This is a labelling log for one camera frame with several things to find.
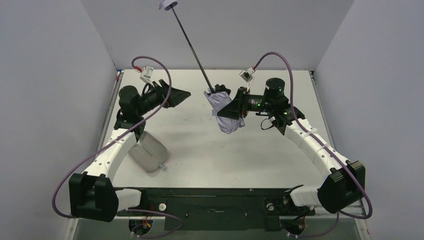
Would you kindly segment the lavender folding umbrella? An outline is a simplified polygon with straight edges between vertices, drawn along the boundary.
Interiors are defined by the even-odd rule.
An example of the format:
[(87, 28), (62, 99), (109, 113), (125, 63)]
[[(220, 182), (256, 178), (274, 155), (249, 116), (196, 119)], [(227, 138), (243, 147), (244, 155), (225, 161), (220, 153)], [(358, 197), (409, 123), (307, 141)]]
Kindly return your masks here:
[(183, 24), (178, 17), (175, 7), (177, 6), (178, 2), (176, 0), (163, 0), (160, 2), (158, 9), (164, 10), (164, 11), (171, 11), (173, 13), (173, 16), (175, 17), (177, 24), (182, 31), (182, 34), (184, 35), (184, 38), (191, 50), (191, 53), (199, 67), (199, 70), (208, 86), (207, 90), (203, 92), (205, 98), (209, 102), (209, 104), (212, 107), (212, 115), (216, 118), (218, 127), (221, 132), (225, 134), (231, 134), (235, 132), (238, 128), (242, 128), (245, 126), (244, 120), (242, 120), (240, 117), (236, 119), (232, 119), (225, 116), (218, 116), (218, 112), (220, 110), (223, 110), (226, 105), (228, 105), (232, 99), (230, 97), (231, 90), (226, 88), (225, 85), (215, 85), (212, 86), (210, 79), (200, 62), (200, 59), (187, 35), (187, 32), (185, 28), (183, 27)]

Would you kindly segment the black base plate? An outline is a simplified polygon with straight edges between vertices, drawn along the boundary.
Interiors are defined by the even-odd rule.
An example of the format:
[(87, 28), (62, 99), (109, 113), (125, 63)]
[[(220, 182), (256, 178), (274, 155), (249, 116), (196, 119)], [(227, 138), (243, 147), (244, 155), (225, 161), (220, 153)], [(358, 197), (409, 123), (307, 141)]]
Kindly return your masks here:
[(321, 213), (320, 205), (296, 206), (290, 188), (123, 188), (89, 190), (75, 208), (79, 218), (111, 222), (127, 217), (143, 235), (164, 218), (166, 231), (288, 231), (299, 234), (304, 218)]

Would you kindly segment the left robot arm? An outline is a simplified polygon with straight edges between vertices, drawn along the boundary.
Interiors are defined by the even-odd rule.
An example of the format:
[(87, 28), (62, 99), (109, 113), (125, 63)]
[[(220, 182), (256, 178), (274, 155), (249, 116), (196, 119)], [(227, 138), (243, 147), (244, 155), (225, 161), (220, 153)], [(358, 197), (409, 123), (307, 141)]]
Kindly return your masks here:
[(145, 172), (164, 167), (169, 150), (145, 131), (144, 115), (156, 107), (174, 108), (191, 96), (189, 91), (170, 87), (164, 80), (139, 94), (133, 85), (118, 92), (119, 110), (107, 145), (82, 172), (68, 181), (71, 216), (111, 222), (119, 211), (137, 207), (142, 192), (132, 188), (115, 189), (113, 179), (125, 157), (129, 156)]

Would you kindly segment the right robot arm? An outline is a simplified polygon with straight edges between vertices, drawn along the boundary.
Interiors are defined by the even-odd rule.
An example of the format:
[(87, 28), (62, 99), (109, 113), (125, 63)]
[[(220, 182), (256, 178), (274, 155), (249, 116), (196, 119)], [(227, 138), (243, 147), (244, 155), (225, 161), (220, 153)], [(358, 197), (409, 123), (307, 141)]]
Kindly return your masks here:
[(251, 94), (240, 87), (231, 98), (224, 85), (217, 86), (219, 101), (212, 105), (224, 131), (235, 130), (231, 123), (243, 125), (249, 112), (268, 117), (273, 128), (295, 143), (317, 168), (323, 183), (300, 186), (290, 191), (289, 198), (297, 207), (321, 206), (327, 212), (342, 213), (343, 209), (364, 198), (366, 169), (360, 161), (352, 162), (332, 148), (312, 127), (306, 116), (293, 105), (292, 97), (284, 94), (285, 81), (270, 78), (263, 94)]

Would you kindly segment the pink umbrella case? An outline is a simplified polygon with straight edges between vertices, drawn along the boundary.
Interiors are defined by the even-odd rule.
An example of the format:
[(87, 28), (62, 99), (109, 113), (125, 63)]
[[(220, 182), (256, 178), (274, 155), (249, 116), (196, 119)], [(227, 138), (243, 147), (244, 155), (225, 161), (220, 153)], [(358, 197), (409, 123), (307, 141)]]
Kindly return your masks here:
[(146, 172), (166, 170), (170, 152), (157, 138), (144, 131), (138, 142), (129, 150), (128, 155)]

